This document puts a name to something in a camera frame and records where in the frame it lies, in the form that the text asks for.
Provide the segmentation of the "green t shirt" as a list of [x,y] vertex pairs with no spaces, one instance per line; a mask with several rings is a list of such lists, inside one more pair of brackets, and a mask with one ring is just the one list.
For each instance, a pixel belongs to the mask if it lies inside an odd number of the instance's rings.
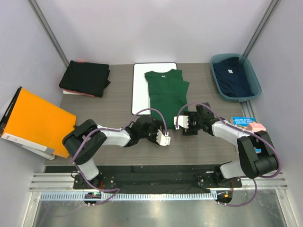
[[161,112],[168,127],[173,127],[173,118],[187,104],[189,82],[183,79],[181,70],[175,69],[162,73],[149,71],[144,76],[148,83],[150,108]]

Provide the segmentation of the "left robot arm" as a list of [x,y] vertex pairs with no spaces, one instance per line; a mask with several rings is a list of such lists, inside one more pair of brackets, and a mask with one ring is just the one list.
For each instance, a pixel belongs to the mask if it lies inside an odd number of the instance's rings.
[[74,130],[62,140],[62,144],[84,174],[84,183],[91,189],[101,188],[101,173],[93,161],[93,156],[101,146],[127,148],[136,145],[140,139],[156,144],[164,126],[163,121],[150,116],[140,116],[125,129],[105,128],[89,119],[74,126]]

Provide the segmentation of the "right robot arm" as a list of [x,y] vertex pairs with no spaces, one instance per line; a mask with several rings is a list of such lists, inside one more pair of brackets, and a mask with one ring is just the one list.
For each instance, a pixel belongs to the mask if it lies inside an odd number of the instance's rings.
[[199,130],[221,138],[238,149],[238,160],[230,161],[215,168],[214,182],[226,186],[231,179],[274,178],[281,173],[280,158],[269,134],[264,131],[253,132],[232,125],[220,117],[208,103],[195,103],[196,110],[185,111],[184,105],[174,117],[176,129],[183,135],[196,135]]

